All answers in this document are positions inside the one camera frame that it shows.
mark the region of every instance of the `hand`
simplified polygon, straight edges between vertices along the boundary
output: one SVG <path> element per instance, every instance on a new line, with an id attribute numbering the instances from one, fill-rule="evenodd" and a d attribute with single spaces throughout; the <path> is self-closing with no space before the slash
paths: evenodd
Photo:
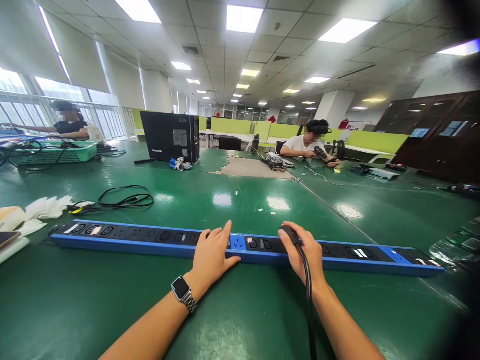
<path id="1" fill-rule="evenodd" d="M 329 168 L 336 168 L 336 167 L 339 166 L 339 165 L 340 165 L 340 160 L 332 161 L 332 162 L 329 162 L 329 163 L 327 164 L 327 166 L 328 166 Z"/>
<path id="2" fill-rule="evenodd" d="M 305 151 L 303 156 L 307 159 L 311 159 L 311 158 L 315 158 L 317 156 L 317 154 L 314 153 L 312 150 L 307 150 L 307 151 Z"/>
<path id="3" fill-rule="evenodd" d="M 231 229 L 232 221 L 230 220 L 226 223 L 223 230 L 221 227 L 212 232 L 205 230 L 200 235 L 196 245 L 195 256 L 193 257 L 193 269 L 188 277 L 193 278 L 193 281 L 203 293 L 215 284 L 230 268 L 242 260 L 239 256 L 225 258 Z"/>
<path id="4" fill-rule="evenodd" d="M 324 275 L 324 252 L 322 250 L 322 245 L 315 241 L 311 232 L 306 231 L 303 227 L 297 225 L 296 223 L 284 221 L 282 225 L 287 225 L 295 230 L 303 242 L 302 249 L 305 252 L 306 258 L 308 259 L 308 264 L 310 265 L 312 288 L 316 289 L 328 286 Z M 288 259 L 290 260 L 291 267 L 305 285 L 307 282 L 307 277 L 305 275 L 304 262 L 299 254 L 299 251 L 294 246 L 292 240 L 285 231 L 281 229 L 278 230 L 278 235 L 280 236 L 281 242 L 285 246 L 286 252 L 288 253 Z"/>

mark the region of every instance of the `railing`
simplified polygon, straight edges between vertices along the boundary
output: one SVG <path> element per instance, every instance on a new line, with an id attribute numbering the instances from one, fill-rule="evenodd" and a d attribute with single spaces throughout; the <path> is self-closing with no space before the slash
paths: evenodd
<path id="1" fill-rule="evenodd" d="M 50 104 L 59 100 L 63 99 L 0 91 L 0 123 L 51 127 L 59 119 L 52 111 Z M 70 102 L 80 109 L 85 121 L 101 130 L 105 139 L 126 139 L 135 135 L 131 109 L 123 108 L 121 113 L 117 106 L 84 101 Z"/>

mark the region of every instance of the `ceiling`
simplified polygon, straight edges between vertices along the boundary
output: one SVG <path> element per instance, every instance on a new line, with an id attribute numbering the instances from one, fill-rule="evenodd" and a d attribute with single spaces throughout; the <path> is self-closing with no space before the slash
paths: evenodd
<path id="1" fill-rule="evenodd" d="M 302 110 L 312 106 L 302 102 L 318 105 L 336 90 L 356 92 L 352 107 L 365 106 L 366 98 L 411 98 L 432 68 L 451 69 L 459 60 L 436 54 L 462 39 L 435 0 L 149 1 L 162 24 L 131 20 L 114 0 L 37 0 L 130 63 L 164 72 L 192 99 L 203 101 L 196 90 L 207 91 L 212 103 L 230 104 L 241 94 L 239 104 L 268 101 L 267 107 Z M 226 31 L 227 5 L 264 9 L 256 33 Z M 346 44 L 318 41 L 343 18 L 379 23 Z M 187 55 L 182 46 L 197 47 L 200 55 Z M 288 59 L 274 61 L 277 56 Z M 192 71 L 177 70 L 171 61 Z M 260 74 L 241 76 L 242 69 Z M 314 76 L 331 79 L 304 82 Z M 239 83 L 250 87 L 236 89 Z M 289 96 L 286 89 L 300 92 Z M 381 110 L 389 101 L 370 107 Z"/>

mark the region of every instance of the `black shirt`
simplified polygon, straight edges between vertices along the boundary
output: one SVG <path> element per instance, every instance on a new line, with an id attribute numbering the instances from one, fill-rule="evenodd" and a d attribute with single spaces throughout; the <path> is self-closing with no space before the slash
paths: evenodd
<path id="1" fill-rule="evenodd" d="M 75 121 L 69 123 L 67 121 L 59 121 L 55 125 L 53 125 L 59 134 L 70 134 L 79 132 L 80 129 L 88 126 L 86 121 Z"/>

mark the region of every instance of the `metal watch band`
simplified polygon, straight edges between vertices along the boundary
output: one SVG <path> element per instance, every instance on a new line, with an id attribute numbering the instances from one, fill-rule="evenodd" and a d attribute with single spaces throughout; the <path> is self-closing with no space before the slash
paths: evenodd
<path id="1" fill-rule="evenodd" d="M 189 291 L 185 297 L 182 299 L 182 303 L 185 304 L 186 308 L 190 312 L 190 314 L 193 314 L 194 311 L 199 307 L 195 299 L 192 297 L 192 292 Z"/>

